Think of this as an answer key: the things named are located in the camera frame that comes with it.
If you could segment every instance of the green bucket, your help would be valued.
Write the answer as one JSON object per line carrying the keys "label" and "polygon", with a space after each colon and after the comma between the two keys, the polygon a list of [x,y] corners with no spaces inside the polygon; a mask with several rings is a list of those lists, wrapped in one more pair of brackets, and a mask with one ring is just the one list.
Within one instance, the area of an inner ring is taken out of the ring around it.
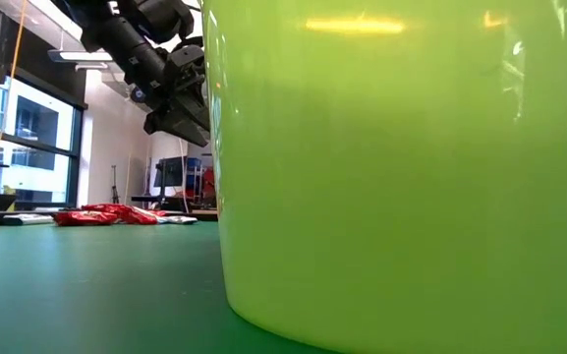
{"label": "green bucket", "polygon": [[238,314],[344,352],[567,354],[567,1],[203,15]]}

